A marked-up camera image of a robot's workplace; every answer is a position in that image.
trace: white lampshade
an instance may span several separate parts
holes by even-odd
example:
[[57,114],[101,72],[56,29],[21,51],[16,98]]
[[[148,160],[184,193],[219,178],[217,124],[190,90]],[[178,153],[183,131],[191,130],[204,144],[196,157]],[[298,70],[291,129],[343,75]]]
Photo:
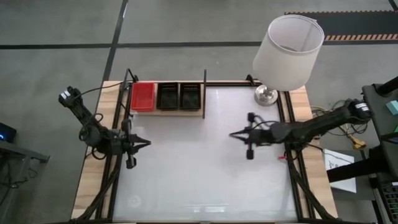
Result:
[[253,61],[253,71],[268,88],[295,90],[306,84],[325,35],[311,18],[298,15],[273,20]]

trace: yellow black striped tape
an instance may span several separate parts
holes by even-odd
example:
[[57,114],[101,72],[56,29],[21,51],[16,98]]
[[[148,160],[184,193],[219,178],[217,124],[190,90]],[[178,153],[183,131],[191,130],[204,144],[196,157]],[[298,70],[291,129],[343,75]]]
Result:
[[398,11],[393,11],[393,10],[361,10],[361,11],[320,11],[320,12],[305,12],[305,11],[297,11],[297,12],[285,12],[285,15],[289,14],[309,14],[309,13],[358,13],[358,12],[395,12],[398,13]]
[[341,40],[398,40],[398,34],[327,35],[325,41]]

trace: black cable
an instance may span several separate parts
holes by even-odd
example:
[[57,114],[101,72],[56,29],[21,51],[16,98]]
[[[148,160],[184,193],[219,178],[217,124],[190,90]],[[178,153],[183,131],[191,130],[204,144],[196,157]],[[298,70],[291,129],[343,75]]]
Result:
[[257,122],[256,121],[256,118],[258,119],[258,120],[260,120],[260,122],[267,122],[267,121],[265,121],[261,116],[259,116],[259,115],[254,115],[254,122],[256,123],[256,124],[258,124],[259,122]]
[[334,110],[339,103],[345,103],[347,100],[339,100],[333,106],[331,106],[331,110]]
[[93,155],[93,157],[95,158],[95,159],[97,159],[97,160],[103,160],[103,159],[105,159],[106,158],[106,154],[104,154],[104,156],[103,157],[98,157],[98,156],[96,156],[95,155],[95,153],[94,153],[95,151],[92,151],[91,152],[91,155]]
[[[323,114],[326,114],[326,113],[327,113],[326,111],[321,110],[321,109],[313,110],[312,112],[315,113],[317,116],[319,116],[318,112],[322,112]],[[362,119],[359,119],[359,118],[356,118],[356,117],[351,117],[351,118],[357,119],[357,120],[359,120],[359,121],[365,121],[365,120],[362,120]],[[368,128],[368,124],[367,124],[367,123],[366,123],[366,124],[359,124],[358,129],[355,128],[355,124],[351,124],[350,126],[351,126],[351,128],[354,130],[353,132],[350,132],[350,133],[349,133],[349,132],[345,131],[341,126],[339,126],[338,128],[339,128],[344,134],[336,134],[336,133],[332,133],[332,132],[330,132],[330,131],[328,131],[328,133],[331,134],[331,135],[334,135],[334,136],[346,136],[346,137],[348,138],[348,136],[349,136],[350,134],[363,134],[363,133],[365,133],[365,131],[366,131],[367,128]]]
[[278,123],[278,121],[263,121],[263,122],[260,122],[260,123],[256,124],[253,128],[248,129],[248,131],[253,130],[253,129],[255,129],[255,128],[258,127],[258,126],[260,126],[260,125],[262,125],[262,124],[267,124],[267,123]]
[[104,115],[101,114],[101,113],[95,113],[95,114],[91,115],[91,116],[88,118],[88,121],[81,127],[81,129],[80,129],[80,131],[79,131],[79,140],[81,140],[81,141],[86,141],[86,139],[88,138],[88,130],[87,130],[86,128],[87,128],[87,126],[88,126],[88,123],[91,121],[91,119],[92,119],[92,118],[95,119],[95,116],[96,116],[96,115],[100,115],[100,116],[101,116],[101,118],[100,118],[99,120],[96,119],[97,122],[101,122],[102,119],[104,118]]
[[[30,177],[31,179],[37,177],[38,173],[37,173],[36,170],[33,170],[33,169],[30,168],[30,167],[29,167],[27,170],[28,170],[28,172],[33,172],[33,173],[34,173],[34,175],[32,175],[31,173],[29,173],[29,177]],[[6,200],[6,198],[7,198],[7,196],[8,196],[8,193],[10,192],[11,189],[18,189],[18,188],[20,187],[21,184],[23,184],[23,183],[25,183],[25,182],[28,181],[27,177],[24,177],[24,180],[18,180],[18,181],[12,182],[12,179],[11,179],[11,165],[10,165],[9,160],[7,161],[7,175],[4,177],[4,180],[5,180],[5,179],[8,179],[8,182],[7,182],[7,183],[5,183],[5,182],[0,183],[0,185],[3,185],[3,186],[5,186],[5,187],[7,187],[7,191],[6,191],[6,193],[4,194],[3,198],[2,198],[1,201],[0,201],[0,207],[1,207],[1,205],[4,203],[4,201]]]
[[335,155],[333,155],[333,154],[330,154],[330,153],[327,153],[327,152],[324,152],[323,150],[323,148],[321,148],[321,147],[319,147],[319,146],[316,146],[316,145],[313,145],[313,144],[308,144],[309,146],[311,146],[311,147],[314,147],[314,148],[317,148],[317,149],[319,149],[319,150],[321,150],[321,152],[324,154],[324,155],[329,155],[329,156],[333,156],[334,158],[336,158],[336,159],[340,159],[340,160],[342,160],[342,161],[346,161],[346,162],[348,162],[348,163],[350,163],[350,164],[352,164],[352,162],[350,162],[350,161],[348,161],[348,160],[346,160],[346,159],[343,159],[343,158],[340,158],[340,157],[338,157],[338,156],[335,156]]
[[96,149],[92,149],[91,152],[85,156],[85,159],[87,159],[87,157],[89,157],[93,153],[94,150],[96,150]]
[[300,149],[300,150],[295,150],[296,151],[296,156],[292,159],[292,161],[296,160],[299,158],[299,154],[301,151],[303,151],[304,149]]
[[133,80],[126,80],[126,81],[119,82],[119,83],[117,83],[117,84],[113,84],[113,85],[110,85],[110,86],[101,86],[101,87],[98,87],[98,88],[90,89],[90,90],[87,90],[87,91],[85,91],[85,92],[83,92],[83,93],[80,93],[79,95],[77,95],[77,96],[75,97],[75,99],[77,99],[77,98],[83,96],[83,95],[86,94],[86,93],[90,93],[90,92],[92,92],[92,91],[102,90],[102,89],[105,89],[105,88],[111,88],[111,87],[120,85],[120,84],[122,84],[122,83],[125,83],[125,82],[132,82],[132,81],[133,81]]
[[[128,111],[127,108],[126,108],[126,106],[125,106],[124,104],[120,103],[120,105],[123,107],[123,109],[125,109],[126,111]],[[128,113],[128,115],[129,115],[130,117],[133,116],[129,111],[128,111],[127,113]]]

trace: concrete floor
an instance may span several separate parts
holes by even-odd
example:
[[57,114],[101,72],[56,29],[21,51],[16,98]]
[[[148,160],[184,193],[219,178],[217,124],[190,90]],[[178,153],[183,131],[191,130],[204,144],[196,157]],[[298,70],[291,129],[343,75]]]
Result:
[[[1,44],[111,43],[121,0],[0,0]],[[260,41],[268,23],[285,11],[391,10],[387,0],[130,0],[120,43]],[[126,68],[141,80],[242,79],[252,73],[257,47],[119,49],[110,80]],[[21,189],[14,223],[70,217],[85,145],[79,122],[58,103],[68,85],[101,85],[109,49],[0,50],[0,121],[18,130],[17,143],[51,155],[40,176]],[[323,46],[310,81],[311,104],[330,107],[360,98],[361,87],[396,76],[398,45]],[[85,95],[94,111],[98,92]],[[373,126],[361,136],[377,145]],[[328,149],[351,149],[343,137],[324,136]],[[339,217],[375,222],[369,202],[336,198]]]

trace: red tray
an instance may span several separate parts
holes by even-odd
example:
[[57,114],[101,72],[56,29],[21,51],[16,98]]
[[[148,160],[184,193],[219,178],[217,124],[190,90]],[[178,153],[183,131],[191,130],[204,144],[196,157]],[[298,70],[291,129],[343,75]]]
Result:
[[155,98],[154,83],[133,83],[130,108],[134,111],[153,111]]

